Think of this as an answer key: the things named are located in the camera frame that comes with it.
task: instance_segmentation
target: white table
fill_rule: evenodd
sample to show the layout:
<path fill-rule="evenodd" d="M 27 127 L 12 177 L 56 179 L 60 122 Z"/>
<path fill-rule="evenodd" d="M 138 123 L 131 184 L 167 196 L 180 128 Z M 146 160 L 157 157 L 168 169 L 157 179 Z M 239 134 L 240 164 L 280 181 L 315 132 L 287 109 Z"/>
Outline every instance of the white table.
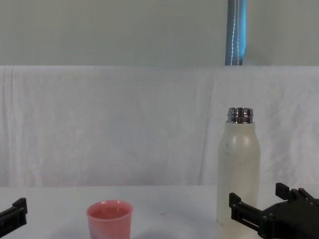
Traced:
<path fill-rule="evenodd" d="M 305 189 L 315 196 L 315 186 Z M 1 211 L 20 197 L 28 204 L 27 225 L 6 239 L 88 239 L 85 211 L 107 199 L 133 205 L 132 239 L 215 238 L 214 186 L 0 188 L 0 196 Z M 261 209 L 280 201 L 274 186 L 261 196 Z"/>

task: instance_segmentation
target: gray wall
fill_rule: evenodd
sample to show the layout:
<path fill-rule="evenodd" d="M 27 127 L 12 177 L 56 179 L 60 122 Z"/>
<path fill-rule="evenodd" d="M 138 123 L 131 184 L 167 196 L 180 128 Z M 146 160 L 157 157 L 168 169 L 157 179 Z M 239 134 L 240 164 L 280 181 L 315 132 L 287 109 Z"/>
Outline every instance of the gray wall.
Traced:
<path fill-rule="evenodd" d="M 211 66 L 225 0 L 1 0 L 0 65 Z"/>
<path fill-rule="evenodd" d="M 247 0 L 244 65 L 319 65 L 318 0 Z"/>

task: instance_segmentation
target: cup rim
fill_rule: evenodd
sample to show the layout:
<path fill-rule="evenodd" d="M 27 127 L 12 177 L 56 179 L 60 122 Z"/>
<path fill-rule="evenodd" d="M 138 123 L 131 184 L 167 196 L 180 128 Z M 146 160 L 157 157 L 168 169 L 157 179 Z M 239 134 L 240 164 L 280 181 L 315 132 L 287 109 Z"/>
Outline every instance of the cup rim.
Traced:
<path fill-rule="evenodd" d="M 125 214 L 124 216 L 121 216 L 119 218 L 113 218 L 113 219 L 101 219 L 101 218 L 95 218 L 95 217 L 91 216 L 89 214 L 89 210 L 92 209 L 93 207 L 96 207 L 96 206 L 102 204 L 102 203 L 119 203 L 121 205 L 125 205 L 129 209 L 129 212 L 127 214 Z M 104 200 L 104 201 L 100 201 L 100 202 L 94 203 L 91 206 L 89 206 L 88 209 L 86 210 L 86 216 L 92 220 L 99 221 L 99 222 L 113 222 L 113 221 L 118 221 L 118 220 L 122 220 L 126 217 L 129 217 L 132 214 L 132 212 L 133 212 L 133 206 L 126 201 L 123 201 L 123 200 Z"/>

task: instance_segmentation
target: metal bottle neck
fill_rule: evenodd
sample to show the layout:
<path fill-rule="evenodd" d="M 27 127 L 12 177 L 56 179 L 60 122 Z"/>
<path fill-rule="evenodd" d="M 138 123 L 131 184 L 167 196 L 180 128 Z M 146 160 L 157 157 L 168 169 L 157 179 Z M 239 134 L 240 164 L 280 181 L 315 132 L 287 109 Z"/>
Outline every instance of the metal bottle neck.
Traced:
<path fill-rule="evenodd" d="M 229 123 L 252 123 L 253 122 L 252 108 L 229 108 L 228 120 Z"/>

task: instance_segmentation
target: white bottle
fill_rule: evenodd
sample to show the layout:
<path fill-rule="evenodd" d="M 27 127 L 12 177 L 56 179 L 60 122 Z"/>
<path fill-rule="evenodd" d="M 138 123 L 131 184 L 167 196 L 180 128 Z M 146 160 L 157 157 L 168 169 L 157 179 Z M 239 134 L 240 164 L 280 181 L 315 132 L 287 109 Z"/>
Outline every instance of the white bottle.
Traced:
<path fill-rule="evenodd" d="M 260 146 L 250 108 L 230 108 L 218 149 L 217 239 L 250 239 L 256 232 L 231 219 L 229 193 L 257 206 Z"/>

